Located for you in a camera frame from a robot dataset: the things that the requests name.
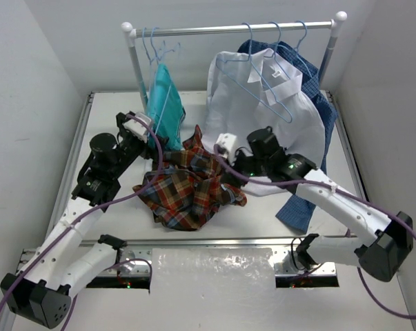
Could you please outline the red plaid shirt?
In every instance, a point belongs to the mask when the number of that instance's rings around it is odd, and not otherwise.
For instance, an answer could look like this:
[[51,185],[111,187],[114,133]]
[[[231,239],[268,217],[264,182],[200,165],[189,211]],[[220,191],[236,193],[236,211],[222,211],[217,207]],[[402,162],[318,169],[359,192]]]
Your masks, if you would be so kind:
[[153,177],[157,180],[138,197],[152,210],[156,223],[178,231],[195,231],[203,227],[225,205],[245,206],[244,192],[222,183],[224,169],[202,143],[202,132],[195,127],[193,135],[183,142],[182,150],[163,153],[163,166],[152,164],[137,192]]

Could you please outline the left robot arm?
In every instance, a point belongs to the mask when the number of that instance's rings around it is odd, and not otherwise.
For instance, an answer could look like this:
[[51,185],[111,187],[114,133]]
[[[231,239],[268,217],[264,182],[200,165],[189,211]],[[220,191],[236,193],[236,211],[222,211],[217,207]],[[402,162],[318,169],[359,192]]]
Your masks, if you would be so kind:
[[155,142],[158,164],[163,164],[162,146],[151,118],[142,112],[129,112],[119,113],[116,120],[118,135],[104,132],[91,138],[90,154],[51,233],[27,264],[1,281],[0,314],[8,308],[48,329],[66,325],[78,293],[104,270],[122,265],[126,242],[109,234],[101,235],[81,258],[71,260],[85,235],[110,206],[143,193],[154,183],[151,179],[140,190],[117,197],[119,177],[137,157],[152,154],[149,139]]

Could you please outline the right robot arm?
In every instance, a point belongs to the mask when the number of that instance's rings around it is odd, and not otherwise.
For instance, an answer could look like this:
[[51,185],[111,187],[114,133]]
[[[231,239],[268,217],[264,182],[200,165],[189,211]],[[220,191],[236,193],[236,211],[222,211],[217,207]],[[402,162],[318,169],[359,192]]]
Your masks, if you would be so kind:
[[292,262],[306,270],[326,262],[353,265],[383,282],[389,282],[413,249],[410,230],[413,220],[399,212],[393,220],[384,212],[352,198],[312,161],[291,154],[279,145],[271,127],[258,129],[247,137],[250,154],[240,151],[237,137],[221,134],[217,139],[219,154],[232,163],[241,176],[228,175],[234,185],[246,185],[254,174],[270,182],[288,182],[286,190],[294,198],[306,200],[327,212],[349,230],[353,237],[325,237],[309,234],[292,255]]

